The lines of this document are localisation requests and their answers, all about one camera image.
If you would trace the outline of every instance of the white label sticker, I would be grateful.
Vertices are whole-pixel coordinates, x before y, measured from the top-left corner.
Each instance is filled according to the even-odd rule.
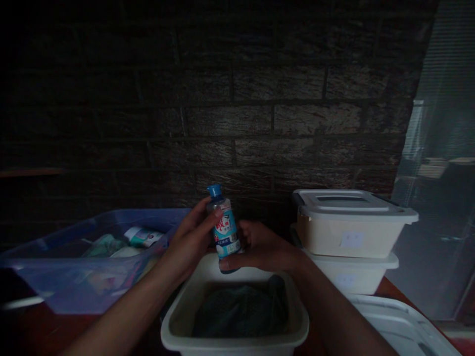
[[[341,238],[340,247],[361,248],[365,234],[358,231],[345,231]]]
[[[336,286],[341,289],[353,288],[356,276],[354,274],[338,274],[336,276]]]

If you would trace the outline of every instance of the brick wall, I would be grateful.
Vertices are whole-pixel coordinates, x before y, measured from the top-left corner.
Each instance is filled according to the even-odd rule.
[[[214,182],[239,217],[281,233],[296,188],[389,194],[436,3],[310,3],[32,9],[7,75],[3,167],[68,173],[3,181],[3,243],[192,206]]]

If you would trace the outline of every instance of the plastic storage box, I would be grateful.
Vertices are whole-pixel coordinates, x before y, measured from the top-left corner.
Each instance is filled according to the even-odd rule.
[[[218,267],[218,255],[204,256],[163,320],[163,346],[179,351],[183,356],[291,356],[294,348],[307,338],[309,319],[292,279],[285,273],[278,275],[284,279],[287,291],[289,324],[286,334],[235,339],[191,336],[194,316],[210,290],[216,286],[226,288],[229,285],[263,283],[273,274],[253,267],[242,267],[232,274],[222,274]]]
[[[404,224],[419,220],[409,208],[363,190],[298,189],[297,232],[312,254],[386,258]]]
[[[399,355],[461,356],[429,320],[409,305],[361,295],[348,299]]]
[[[166,251],[189,209],[115,210],[85,220],[3,253],[2,267],[23,278],[57,314],[105,312],[143,274],[151,259]],[[164,240],[139,255],[124,258],[81,258],[105,234],[123,239],[132,226],[166,232]]]
[[[302,247],[294,228],[292,224],[290,235],[295,246],[301,248],[343,294],[374,294],[386,270],[399,267],[399,260],[392,252],[384,259],[313,255]]]

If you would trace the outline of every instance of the hand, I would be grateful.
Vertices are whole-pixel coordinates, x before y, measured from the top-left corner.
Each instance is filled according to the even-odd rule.
[[[302,252],[261,222],[241,220],[238,228],[242,245],[247,244],[246,251],[222,259],[221,270],[257,267],[270,272],[289,271],[298,264]]]
[[[177,285],[193,273],[211,241],[209,231],[223,216],[221,208],[207,216],[206,205],[210,201],[211,197],[202,199],[185,216],[160,260],[161,265],[167,265],[168,273]]]

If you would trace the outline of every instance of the blue bottle cap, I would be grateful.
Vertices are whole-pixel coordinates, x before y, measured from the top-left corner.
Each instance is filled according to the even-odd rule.
[[[208,187],[209,195],[212,197],[221,195],[221,185],[220,184],[213,184]]]

